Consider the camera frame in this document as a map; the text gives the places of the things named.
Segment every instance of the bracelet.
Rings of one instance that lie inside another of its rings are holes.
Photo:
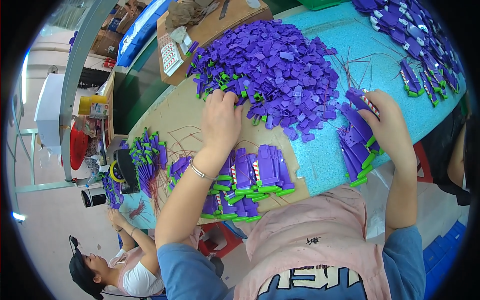
[[[137,227],[134,227],[134,228],[132,229],[132,232],[130,232],[130,236],[131,236],[132,238],[133,238],[133,235],[132,235],[132,234],[133,234],[133,231],[134,231],[135,229],[138,229],[138,228],[137,228]]]
[[[207,179],[210,179],[210,180],[217,180],[218,179],[218,176],[212,178],[212,177],[208,177],[207,175],[205,175],[205,173],[200,172],[197,168],[195,168],[192,161],[193,161],[193,158],[190,158],[188,163],[190,164],[190,167],[192,167],[192,170],[195,172],[195,174],[197,174],[201,178],[207,178]]]

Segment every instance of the yellow container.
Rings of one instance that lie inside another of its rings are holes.
[[[93,96],[82,96],[80,97],[80,104],[78,105],[78,114],[79,115],[90,115],[90,107],[92,103],[107,103],[107,97],[100,95]]]

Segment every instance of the woman wearing black cap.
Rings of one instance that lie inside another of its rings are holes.
[[[120,234],[123,246],[120,252],[107,262],[103,257],[81,254],[78,242],[71,238],[75,254],[70,260],[72,279],[95,299],[106,286],[116,287],[123,295],[149,297],[160,294],[164,289],[160,268],[156,258],[154,240],[132,226],[118,209],[108,209],[108,218]]]

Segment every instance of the red plastic stool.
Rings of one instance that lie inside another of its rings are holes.
[[[415,154],[420,161],[420,163],[417,165],[417,172],[420,171],[420,169],[423,169],[423,177],[417,175],[417,181],[433,183],[433,177],[430,173],[430,165],[428,164],[427,155],[425,154],[425,150],[423,149],[421,141],[418,141],[418,143],[413,145],[413,150],[415,150]]]
[[[220,250],[214,250],[217,244],[215,244],[211,240],[206,240],[203,241],[202,239],[199,240],[198,242],[198,249],[200,252],[208,256],[210,254],[215,253],[215,256],[218,258],[223,258],[225,255],[227,255],[230,251],[235,249],[238,245],[243,243],[242,239],[238,238],[231,232],[230,229],[228,229],[225,225],[223,225],[222,222],[216,222],[216,223],[210,223],[210,224],[205,224],[202,225],[202,229],[204,230],[205,233],[208,231],[214,229],[214,228],[219,228],[222,231],[222,234],[227,241],[227,244],[225,247],[223,247]]]

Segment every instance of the plastic bottle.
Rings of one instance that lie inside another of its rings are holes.
[[[260,7],[260,2],[258,0],[246,0],[246,1],[248,6],[250,6],[251,8],[257,9]]]
[[[89,187],[90,184],[94,184],[95,182],[96,182],[96,174],[94,172],[92,172],[92,174],[90,174],[90,177],[88,178],[88,181],[85,184],[85,186]]]

